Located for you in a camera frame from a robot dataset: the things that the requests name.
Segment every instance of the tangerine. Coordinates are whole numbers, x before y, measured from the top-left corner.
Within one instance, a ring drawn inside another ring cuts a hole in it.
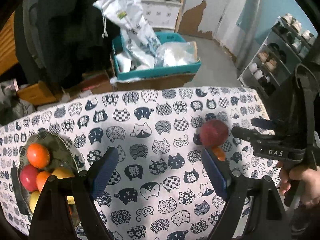
[[[48,171],[41,171],[38,175],[37,175],[37,187],[39,192],[42,191],[43,186],[45,184],[45,182],[47,181],[47,178],[50,176],[50,172]]]
[[[226,159],[226,154],[220,147],[212,147],[211,150],[214,155],[216,155],[219,161],[224,162],[224,160]]]
[[[38,143],[29,145],[27,158],[31,165],[38,169],[43,169],[50,162],[50,154],[47,148]]]

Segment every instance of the shoe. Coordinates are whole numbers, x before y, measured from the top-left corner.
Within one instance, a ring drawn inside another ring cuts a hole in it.
[[[292,44],[295,39],[295,35],[292,32],[287,31],[282,35],[282,38],[287,44]]]
[[[257,80],[259,80],[263,77],[263,72],[261,70],[257,70],[253,75]]]
[[[268,70],[273,73],[276,70],[277,61],[272,58],[268,62],[265,63],[265,66],[268,68]]]
[[[310,40],[310,31],[305,30],[303,33],[301,33],[301,37],[304,38],[307,42]]]
[[[302,42],[300,40],[297,40],[293,44],[291,44],[290,47],[295,53],[299,54],[302,49]]]
[[[279,36],[281,36],[282,34],[286,33],[288,30],[283,27],[281,25],[281,22],[278,22],[276,25],[274,25],[272,28],[271,28],[276,34],[278,34]]]
[[[315,37],[312,33],[310,33],[310,40],[308,41],[308,44],[309,44],[310,46],[313,46],[313,44],[315,43],[315,41],[316,41],[316,37]]]
[[[287,55],[283,50],[279,50],[279,59],[282,61],[283,64],[287,63]]]
[[[257,57],[261,60],[262,63],[265,63],[268,59],[268,53],[266,52],[260,52],[258,53]]]
[[[261,78],[259,78],[258,80],[259,84],[264,88],[268,85],[268,83],[270,82],[270,77],[268,76],[262,76]]]
[[[279,45],[274,42],[268,44],[268,47],[271,49],[273,53],[280,50]]]
[[[268,96],[271,96],[272,93],[276,90],[276,87],[271,82],[268,82],[267,84],[265,84],[263,88]]]
[[[292,24],[291,24],[291,27],[293,29],[295,29],[297,31],[297,33],[300,33],[301,31],[301,22],[295,20]]]
[[[285,14],[281,17],[283,20],[287,22],[287,24],[291,25],[293,22],[293,16],[290,13]]]
[[[299,56],[301,58],[305,58],[308,53],[309,53],[309,50],[306,47],[303,47],[299,53]]]
[[[257,70],[258,70],[258,67],[257,67],[257,63],[253,62],[250,66],[249,66],[249,70],[252,74],[254,74]]]
[[[278,22],[271,28],[278,36],[280,36],[287,44],[292,44],[294,40],[293,33],[289,32],[285,27]]]

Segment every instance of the brown box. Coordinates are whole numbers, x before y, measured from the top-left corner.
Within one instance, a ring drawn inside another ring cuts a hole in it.
[[[114,69],[114,62],[112,55],[110,55],[110,61],[112,65],[113,75],[116,76]],[[129,90],[142,90],[142,89],[155,89],[163,90],[169,88],[183,87],[183,85],[193,79],[194,73],[175,74],[164,77],[148,78],[140,81],[130,83],[117,82],[117,86],[114,87],[115,91],[129,91]]]

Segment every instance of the cat-print tablecloth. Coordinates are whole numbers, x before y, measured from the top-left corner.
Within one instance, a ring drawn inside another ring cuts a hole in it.
[[[0,128],[0,200],[5,217],[28,234],[31,217],[21,215],[9,176],[28,137],[47,129],[59,134],[80,170],[88,170],[109,146],[119,163],[97,210],[114,239],[195,240],[207,236],[224,206],[201,164],[199,129],[219,119],[231,129],[253,129],[267,118],[255,90],[177,88],[106,93],[33,113]],[[254,157],[248,142],[231,133],[221,146],[230,169],[245,176],[280,179],[275,162]],[[249,199],[242,217],[250,211]],[[76,232],[85,238],[82,226]]]

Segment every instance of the screw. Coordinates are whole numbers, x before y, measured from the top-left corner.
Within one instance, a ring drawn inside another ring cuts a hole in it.
[[[232,175],[235,177],[239,177],[241,175],[241,173],[239,171],[233,171]]]
[[[268,181],[268,182],[271,181],[271,177],[268,176],[268,175],[263,176],[263,179],[266,180],[266,181]]]
[[[56,179],[55,175],[50,175],[48,181],[54,181]]]
[[[78,175],[80,176],[80,177],[84,177],[85,175],[87,175],[87,171],[80,171],[79,173],[78,173]]]

